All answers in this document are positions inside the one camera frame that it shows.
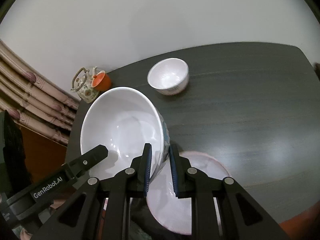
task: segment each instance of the triangular cutout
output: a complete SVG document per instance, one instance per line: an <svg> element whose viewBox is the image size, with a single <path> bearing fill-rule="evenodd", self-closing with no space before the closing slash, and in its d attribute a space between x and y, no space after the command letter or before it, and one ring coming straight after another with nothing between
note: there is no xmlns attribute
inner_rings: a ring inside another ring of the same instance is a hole
<svg viewBox="0 0 320 240"><path fill-rule="evenodd" d="M74 228L77 225L85 197L85 194L80 195L59 217L59 222Z"/></svg>
<svg viewBox="0 0 320 240"><path fill-rule="evenodd" d="M236 194L236 198L246 226L251 226L262 221L262 216L240 193Z"/></svg>

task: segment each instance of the silver screw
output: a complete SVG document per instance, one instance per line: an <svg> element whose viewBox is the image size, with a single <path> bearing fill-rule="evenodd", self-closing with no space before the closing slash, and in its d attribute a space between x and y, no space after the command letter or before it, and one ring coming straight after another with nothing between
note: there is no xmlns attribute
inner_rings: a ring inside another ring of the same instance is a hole
<svg viewBox="0 0 320 240"><path fill-rule="evenodd" d="M224 182L226 184L232 185L235 181L233 180L233 178L227 177L224 179Z"/></svg>
<svg viewBox="0 0 320 240"><path fill-rule="evenodd" d="M125 169L126 174L133 174L135 172L134 168L127 168Z"/></svg>
<svg viewBox="0 0 320 240"><path fill-rule="evenodd" d="M96 178L90 178L90 179L88 179L88 184L90 184L90 185L94 185L94 184L96 184L97 183L97 179Z"/></svg>
<svg viewBox="0 0 320 240"><path fill-rule="evenodd" d="M191 167L191 168L188 169L188 173L190 173L190 174L196 174L196 173L197 173L197 169L194 168L194 167Z"/></svg>

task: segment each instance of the curtain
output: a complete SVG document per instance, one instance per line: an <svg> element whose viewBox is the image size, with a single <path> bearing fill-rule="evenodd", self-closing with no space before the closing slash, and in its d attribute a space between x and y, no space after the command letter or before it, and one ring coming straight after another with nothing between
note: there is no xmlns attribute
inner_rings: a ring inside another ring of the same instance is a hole
<svg viewBox="0 0 320 240"><path fill-rule="evenodd" d="M79 102L37 73L0 40L0 111L67 145Z"/></svg>

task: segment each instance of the dark wooden table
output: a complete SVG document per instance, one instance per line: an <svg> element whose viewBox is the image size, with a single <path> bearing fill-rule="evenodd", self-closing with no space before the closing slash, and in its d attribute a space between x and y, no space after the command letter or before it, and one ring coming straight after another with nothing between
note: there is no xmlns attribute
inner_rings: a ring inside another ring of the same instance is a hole
<svg viewBox="0 0 320 240"><path fill-rule="evenodd" d="M187 62L190 82L175 96L147 83L158 61ZM320 199L320 83L296 47L227 43L182 49L108 73L113 87L145 94L165 119L180 150L207 152L277 221ZM90 105L81 101L66 161L80 155Z"/></svg>

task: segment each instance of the white wall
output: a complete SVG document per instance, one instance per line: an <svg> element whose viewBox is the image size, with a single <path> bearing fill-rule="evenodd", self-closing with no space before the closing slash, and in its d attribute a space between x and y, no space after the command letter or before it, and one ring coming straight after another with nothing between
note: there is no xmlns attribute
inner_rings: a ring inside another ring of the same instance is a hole
<svg viewBox="0 0 320 240"><path fill-rule="evenodd" d="M65 91L81 66L109 71L211 43L291 44L320 61L320 25L303 0L17 0L0 38Z"/></svg>

